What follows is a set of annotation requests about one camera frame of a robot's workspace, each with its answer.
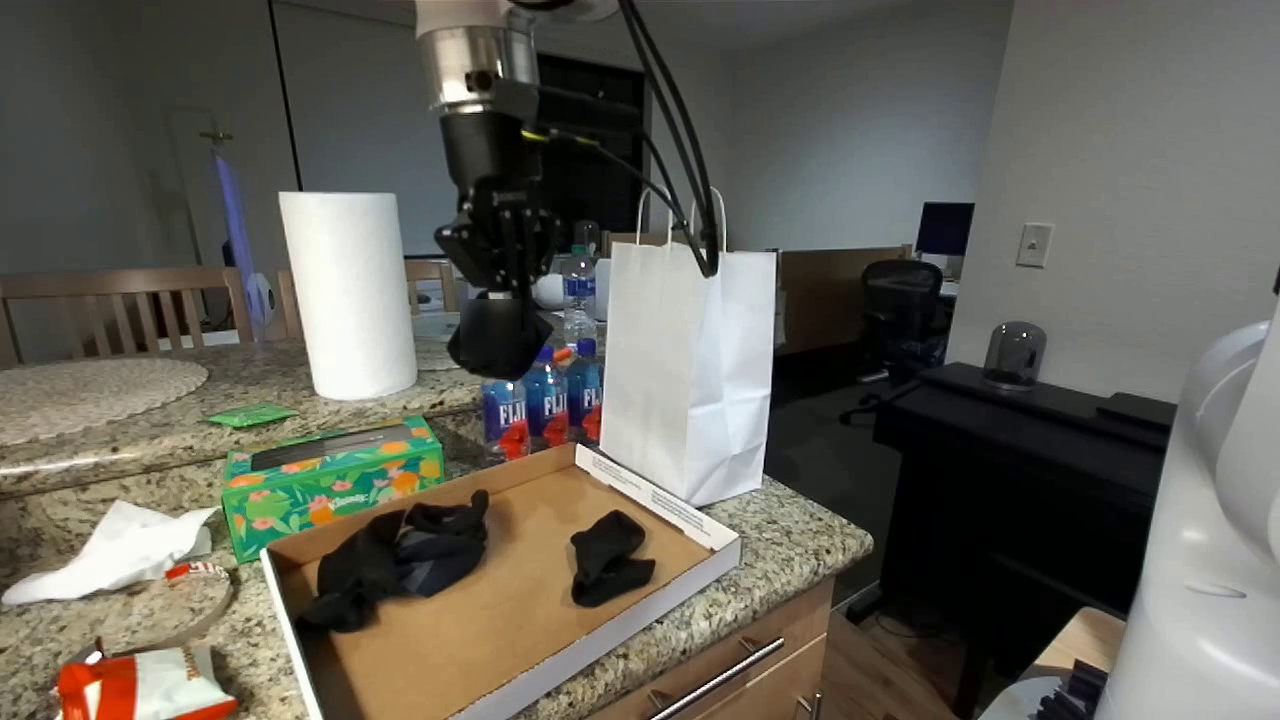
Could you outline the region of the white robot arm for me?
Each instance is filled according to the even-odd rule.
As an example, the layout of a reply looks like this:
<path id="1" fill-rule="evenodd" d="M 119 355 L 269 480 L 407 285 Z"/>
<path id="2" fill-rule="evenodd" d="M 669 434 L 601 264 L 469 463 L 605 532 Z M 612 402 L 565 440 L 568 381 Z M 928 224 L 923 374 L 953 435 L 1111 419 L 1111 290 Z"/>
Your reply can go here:
<path id="1" fill-rule="evenodd" d="M 455 219 L 446 258 L 477 290 L 451 359 L 515 381 L 549 339 L 531 282 L 554 258 L 535 190 L 535 28 L 635 0 L 415 0 Z M 1098 720 L 1280 720 L 1280 328 L 1246 323 L 1194 368 L 1159 467 L 1121 660 Z"/>

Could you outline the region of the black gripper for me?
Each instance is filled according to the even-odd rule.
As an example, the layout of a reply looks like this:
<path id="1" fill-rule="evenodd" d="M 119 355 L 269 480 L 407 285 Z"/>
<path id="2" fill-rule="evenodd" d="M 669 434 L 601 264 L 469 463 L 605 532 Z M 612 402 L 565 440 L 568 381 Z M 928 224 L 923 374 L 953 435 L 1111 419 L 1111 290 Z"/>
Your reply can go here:
<path id="1" fill-rule="evenodd" d="M 549 271 L 565 219 L 541 196 L 541 150 L 503 113 L 441 120 L 455 216 L 438 228 L 441 253 L 472 290 L 524 297 Z"/>

